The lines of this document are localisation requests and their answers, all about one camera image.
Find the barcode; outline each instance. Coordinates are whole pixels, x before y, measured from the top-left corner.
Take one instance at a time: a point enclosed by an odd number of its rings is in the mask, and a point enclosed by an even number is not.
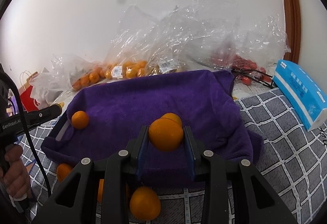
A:
[[[171,66],[170,62],[166,62],[166,63],[163,63],[161,64],[162,67],[167,67],[167,66]]]

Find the black cable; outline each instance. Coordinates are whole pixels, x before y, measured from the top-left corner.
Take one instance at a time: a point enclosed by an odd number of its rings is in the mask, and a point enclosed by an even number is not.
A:
[[[16,114],[16,108],[15,108],[15,105],[12,103],[12,100],[8,99],[8,101],[11,103],[12,108],[14,109],[14,114]]]
[[[17,102],[17,106],[18,106],[18,112],[20,113],[22,127],[24,129],[24,133],[26,135],[28,144],[29,144],[29,146],[31,148],[31,151],[32,151],[32,153],[34,155],[34,158],[35,158],[37,164],[40,167],[41,173],[42,173],[42,175],[44,177],[44,180],[45,180],[46,188],[48,190],[48,197],[50,197],[50,195],[51,195],[50,183],[49,183],[48,177],[47,177],[47,175],[45,173],[45,170],[44,170],[44,168],[42,166],[40,158],[39,158],[39,156],[38,156],[38,154],[37,154],[37,152],[36,152],[36,150],[34,148],[31,135],[29,134],[26,118],[25,118],[25,115],[24,115],[24,109],[23,109],[23,106],[22,106],[22,101],[21,101],[21,98],[19,96],[18,89],[17,89],[15,83],[12,81],[12,79],[5,72],[0,71],[0,79],[2,81],[4,81],[8,85],[8,87],[12,90],[12,92],[14,93],[14,96],[15,96],[15,99],[16,99],[16,102]]]
[[[234,81],[235,81],[235,79],[236,79],[240,74],[243,75],[243,76],[245,76],[245,77],[250,78],[251,80],[253,80],[253,81],[257,82],[257,83],[262,84],[262,85],[265,86],[265,87],[274,88],[274,87],[272,86],[272,84],[268,84],[267,82],[262,81],[262,80],[260,80],[260,79],[257,79],[256,77],[255,77],[255,79],[254,79],[254,78],[252,78],[252,77],[249,76],[249,75],[244,75],[244,74],[243,74],[244,72],[249,72],[249,71],[251,71],[251,72],[258,72],[258,73],[260,73],[260,74],[263,74],[263,75],[266,75],[266,76],[272,78],[271,75],[266,74],[266,73],[261,72],[261,71],[258,71],[258,70],[246,69],[246,70],[237,71],[237,70],[235,70],[235,69],[232,69],[232,72],[236,72],[236,75],[234,76],[234,78],[233,78],[233,80],[232,80],[232,82],[231,82],[230,88],[229,88],[229,96],[230,96],[230,97],[233,97],[232,93],[233,93]]]

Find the purple cloth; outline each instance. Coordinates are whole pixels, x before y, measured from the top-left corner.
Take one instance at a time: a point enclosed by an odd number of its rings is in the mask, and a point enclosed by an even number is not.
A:
[[[57,163],[77,164],[82,158],[100,160],[124,149],[142,125],[167,112],[190,126],[196,139],[226,160],[256,162],[263,138],[245,128],[239,107],[227,95],[233,76],[207,70],[142,77],[81,90],[67,109],[67,117],[83,110],[90,117],[84,130],[71,125],[61,141],[45,138],[42,150]],[[149,144],[142,181],[157,187],[193,186],[183,146],[164,153]]]

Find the silver screw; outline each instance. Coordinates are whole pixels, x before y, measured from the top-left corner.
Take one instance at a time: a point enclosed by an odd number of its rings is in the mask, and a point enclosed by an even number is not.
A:
[[[251,165],[251,162],[250,162],[250,161],[248,161],[248,160],[242,160],[242,161],[241,161],[241,164],[242,164],[243,166],[246,166],[246,167],[248,167],[248,166],[250,166],[250,165]]]
[[[206,157],[212,157],[214,153],[211,150],[206,150],[203,152],[203,155],[205,155]]]
[[[127,150],[121,150],[121,151],[118,152],[118,155],[120,155],[121,157],[127,156],[128,151]]]
[[[82,159],[81,162],[82,162],[83,165],[87,165],[87,164],[89,164],[91,162],[91,160],[89,158],[84,158],[84,159]]]

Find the checkered tablecloth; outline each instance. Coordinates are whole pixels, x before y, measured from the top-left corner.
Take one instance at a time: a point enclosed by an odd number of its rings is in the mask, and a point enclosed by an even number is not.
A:
[[[307,224],[314,218],[327,191],[327,137],[326,125],[307,132],[298,115],[279,89],[236,101],[240,106],[245,126],[264,137],[264,152],[256,167],[288,206],[298,223]],[[54,127],[56,120],[31,131],[33,143],[47,172],[52,191],[58,187],[56,164],[40,150],[43,139]],[[34,160],[26,138],[23,161]],[[47,200],[47,191],[39,167],[31,171],[32,190],[37,198],[27,211],[32,220],[37,210]],[[147,224],[196,224],[200,223],[204,190],[155,189],[161,200],[161,214]],[[232,186],[229,194],[229,223],[234,223]],[[96,223],[100,223],[101,205],[98,204]],[[130,215],[130,223],[145,223]]]

